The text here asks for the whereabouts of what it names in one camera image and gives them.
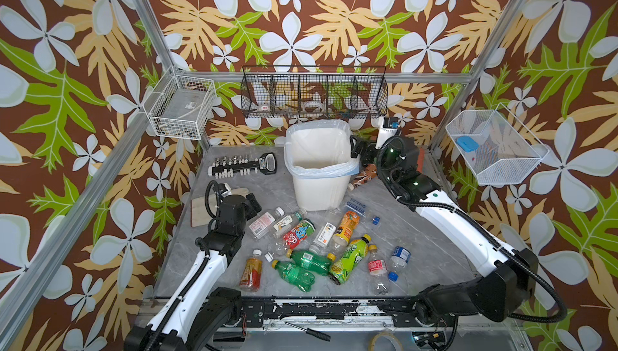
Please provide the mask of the clear bottle pink label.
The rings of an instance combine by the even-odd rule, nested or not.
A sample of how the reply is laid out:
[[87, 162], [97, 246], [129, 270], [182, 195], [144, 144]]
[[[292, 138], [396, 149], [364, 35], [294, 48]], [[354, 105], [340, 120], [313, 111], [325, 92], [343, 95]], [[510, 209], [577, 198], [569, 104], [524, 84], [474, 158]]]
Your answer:
[[285, 212], [280, 207], [263, 212], [249, 224], [248, 229], [251, 236], [255, 240], [263, 238], [268, 233], [269, 228], [284, 215]]

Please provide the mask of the red tea bottle white cap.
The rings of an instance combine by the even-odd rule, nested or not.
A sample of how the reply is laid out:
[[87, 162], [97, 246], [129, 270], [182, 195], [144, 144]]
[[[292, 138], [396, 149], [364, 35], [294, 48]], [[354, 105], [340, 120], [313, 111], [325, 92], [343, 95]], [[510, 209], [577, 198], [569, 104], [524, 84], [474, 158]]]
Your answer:
[[239, 288], [243, 291], [256, 292], [261, 286], [262, 279], [262, 251], [254, 249], [251, 256], [246, 260], [245, 268], [241, 275]]

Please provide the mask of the clear bottle green cap band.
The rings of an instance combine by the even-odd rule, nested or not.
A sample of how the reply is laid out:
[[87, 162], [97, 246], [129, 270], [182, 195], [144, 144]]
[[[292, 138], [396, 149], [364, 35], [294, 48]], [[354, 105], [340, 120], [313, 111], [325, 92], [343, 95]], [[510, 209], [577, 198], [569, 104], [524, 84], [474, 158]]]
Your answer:
[[307, 211], [303, 208], [295, 212], [285, 214], [272, 225], [272, 237], [281, 238], [286, 232], [291, 230], [307, 216]]

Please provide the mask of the clear bottle blue label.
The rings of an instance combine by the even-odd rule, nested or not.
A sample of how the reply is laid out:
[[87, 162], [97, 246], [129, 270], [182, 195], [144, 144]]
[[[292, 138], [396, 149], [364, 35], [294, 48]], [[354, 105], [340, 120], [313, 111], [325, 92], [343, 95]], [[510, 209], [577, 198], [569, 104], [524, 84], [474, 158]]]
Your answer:
[[404, 280], [405, 270], [410, 262], [410, 251], [405, 246], [395, 246], [389, 257], [389, 279], [393, 282]]

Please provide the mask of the lime green label bottle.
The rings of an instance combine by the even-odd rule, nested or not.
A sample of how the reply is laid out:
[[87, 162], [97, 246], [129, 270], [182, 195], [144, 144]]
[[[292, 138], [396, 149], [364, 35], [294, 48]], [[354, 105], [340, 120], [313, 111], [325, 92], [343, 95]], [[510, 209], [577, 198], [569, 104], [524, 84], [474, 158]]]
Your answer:
[[368, 234], [351, 241], [341, 257], [331, 265], [328, 278], [336, 285], [346, 283], [352, 271], [367, 256], [371, 241]]

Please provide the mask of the clear bottle red label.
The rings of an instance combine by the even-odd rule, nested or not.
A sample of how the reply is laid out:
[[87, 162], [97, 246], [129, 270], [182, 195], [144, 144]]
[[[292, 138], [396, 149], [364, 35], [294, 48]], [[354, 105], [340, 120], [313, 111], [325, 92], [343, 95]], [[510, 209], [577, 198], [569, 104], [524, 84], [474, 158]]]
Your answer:
[[383, 257], [378, 254], [378, 246], [370, 244], [368, 249], [368, 272], [372, 285], [372, 291], [376, 295], [386, 295], [388, 288], [388, 270]]

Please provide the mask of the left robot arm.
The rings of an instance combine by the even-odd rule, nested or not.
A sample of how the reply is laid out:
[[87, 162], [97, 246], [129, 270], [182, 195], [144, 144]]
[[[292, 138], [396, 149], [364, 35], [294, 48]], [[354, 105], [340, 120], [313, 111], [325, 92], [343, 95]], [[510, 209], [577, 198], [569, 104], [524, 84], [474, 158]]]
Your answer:
[[211, 217], [209, 231], [196, 239], [196, 259], [172, 297], [146, 326], [135, 325], [125, 350], [201, 350], [225, 324], [241, 319], [241, 293], [213, 286], [241, 248], [247, 222], [262, 207], [254, 194], [229, 194], [209, 182], [204, 205]]

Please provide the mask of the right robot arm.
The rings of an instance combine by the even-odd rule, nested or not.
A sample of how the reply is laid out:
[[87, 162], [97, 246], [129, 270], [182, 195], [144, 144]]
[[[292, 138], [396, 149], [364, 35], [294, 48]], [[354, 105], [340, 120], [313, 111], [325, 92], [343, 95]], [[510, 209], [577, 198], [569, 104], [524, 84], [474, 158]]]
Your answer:
[[[476, 268], [478, 277], [451, 285], [435, 284], [414, 298], [416, 320], [426, 326], [441, 317], [480, 314], [494, 322], [506, 318], [558, 323], [568, 309], [557, 291], [538, 274], [538, 257], [530, 249], [515, 249], [498, 239], [463, 211], [431, 177], [418, 169], [419, 149], [413, 138], [395, 135], [383, 144], [351, 136], [351, 156], [375, 164], [377, 176], [395, 200], [431, 222]], [[518, 309], [542, 288], [557, 312], [538, 317]]]

